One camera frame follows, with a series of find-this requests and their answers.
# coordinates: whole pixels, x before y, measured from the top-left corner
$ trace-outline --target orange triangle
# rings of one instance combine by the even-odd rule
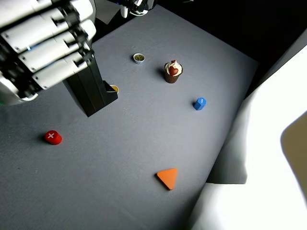
[[[160,171],[157,173],[157,176],[169,190],[173,190],[175,188],[177,169]]]

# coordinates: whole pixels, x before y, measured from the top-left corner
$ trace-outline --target gray table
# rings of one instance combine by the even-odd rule
[[[87,118],[61,83],[0,108],[0,229],[177,230],[188,218],[257,63],[157,6],[97,41],[119,99]],[[137,65],[131,55],[141,52]],[[164,81],[177,59],[184,74]],[[208,104],[196,111],[192,103]],[[57,130],[58,146],[41,135]],[[167,191],[154,174],[178,168]]]

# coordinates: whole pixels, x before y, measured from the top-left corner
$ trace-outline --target blue block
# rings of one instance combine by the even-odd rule
[[[194,104],[194,108],[196,110],[202,110],[203,107],[205,107],[206,103],[207,103],[206,99],[200,97],[199,99],[197,99],[196,103]]]

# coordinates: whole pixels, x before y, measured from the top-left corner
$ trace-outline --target white cross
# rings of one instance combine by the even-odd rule
[[[53,138],[54,133],[53,133],[53,134],[48,133],[48,134],[49,134],[49,137],[48,137],[48,138]]]

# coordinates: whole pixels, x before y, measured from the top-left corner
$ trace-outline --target white frosting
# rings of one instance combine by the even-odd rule
[[[178,76],[179,74],[182,73],[182,66],[175,60],[174,63],[169,62],[165,65],[165,70],[169,74],[169,68],[173,66],[175,69],[178,69],[178,73],[176,73],[174,76]]]

